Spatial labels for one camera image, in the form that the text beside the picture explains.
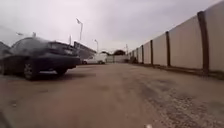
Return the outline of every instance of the car rear bumper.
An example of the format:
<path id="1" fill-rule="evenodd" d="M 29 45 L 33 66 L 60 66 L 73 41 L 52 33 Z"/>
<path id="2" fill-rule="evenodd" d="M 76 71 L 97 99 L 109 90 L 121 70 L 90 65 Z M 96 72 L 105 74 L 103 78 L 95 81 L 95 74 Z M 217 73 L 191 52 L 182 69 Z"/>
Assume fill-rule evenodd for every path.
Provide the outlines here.
<path id="1" fill-rule="evenodd" d="M 74 56 L 48 54 L 38 57 L 34 60 L 34 64 L 40 71 L 50 69 L 72 69 L 80 64 L 80 58 Z"/>

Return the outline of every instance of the dirt ground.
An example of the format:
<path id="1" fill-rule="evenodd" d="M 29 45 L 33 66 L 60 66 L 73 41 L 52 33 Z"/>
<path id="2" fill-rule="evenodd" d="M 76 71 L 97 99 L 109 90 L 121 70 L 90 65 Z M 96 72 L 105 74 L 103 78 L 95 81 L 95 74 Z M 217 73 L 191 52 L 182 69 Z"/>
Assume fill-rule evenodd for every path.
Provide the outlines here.
<path id="1" fill-rule="evenodd" d="M 0 76 L 0 108 L 12 128 L 223 128 L 224 81 L 87 65 L 35 82 Z"/>

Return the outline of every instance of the lamp post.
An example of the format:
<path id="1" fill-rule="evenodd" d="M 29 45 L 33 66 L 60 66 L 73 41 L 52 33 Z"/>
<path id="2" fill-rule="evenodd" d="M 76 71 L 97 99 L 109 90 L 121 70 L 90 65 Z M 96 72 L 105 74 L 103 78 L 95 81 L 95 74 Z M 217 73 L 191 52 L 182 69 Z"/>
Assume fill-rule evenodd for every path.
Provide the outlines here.
<path id="1" fill-rule="evenodd" d="M 99 42 L 97 40 L 94 40 L 97 44 L 97 53 L 99 52 Z"/>
<path id="2" fill-rule="evenodd" d="M 77 20 L 77 23 L 81 25 L 80 37 L 79 37 L 79 41 L 81 42 L 81 40 L 82 40 L 83 23 L 79 19 L 77 19 L 77 18 L 76 18 L 76 20 Z"/>
<path id="3" fill-rule="evenodd" d="M 82 23 L 79 19 L 77 19 L 77 18 L 76 18 L 76 20 L 77 20 L 77 23 L 81 25 L 80 37 L 79 37 L 79 43 L 81 43 L 81 40 L 82 40 L 82 30 L 83 30 L 83 23 Z M 77 53 L 79 53 L 79 51 L 80 51 L 80 45 L 81 45 L 81 44 L 79 44 Z"/>

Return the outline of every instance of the fence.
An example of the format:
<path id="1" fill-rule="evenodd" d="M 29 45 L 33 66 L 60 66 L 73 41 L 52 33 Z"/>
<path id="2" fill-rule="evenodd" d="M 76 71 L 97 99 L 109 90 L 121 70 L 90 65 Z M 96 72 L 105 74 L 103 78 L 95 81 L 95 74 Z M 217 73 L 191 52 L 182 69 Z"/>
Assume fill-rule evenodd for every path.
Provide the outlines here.
<path id="1" fill-rule="evenodd" d="M 224 72 L 224 2 L 210 7 L 129 54 L 139 63 Z"/>

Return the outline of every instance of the white car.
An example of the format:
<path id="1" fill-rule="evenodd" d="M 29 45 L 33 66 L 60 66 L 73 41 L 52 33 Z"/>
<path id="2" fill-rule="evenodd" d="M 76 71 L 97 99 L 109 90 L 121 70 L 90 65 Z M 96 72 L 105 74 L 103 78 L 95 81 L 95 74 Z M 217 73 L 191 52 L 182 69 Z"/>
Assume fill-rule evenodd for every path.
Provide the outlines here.
<path id="1" fill-rule="evenodd" d="M 105 64 L 107 59 L 107 54 L 97 53 L 88 59 L 83 60 L 83 64 Z"/>

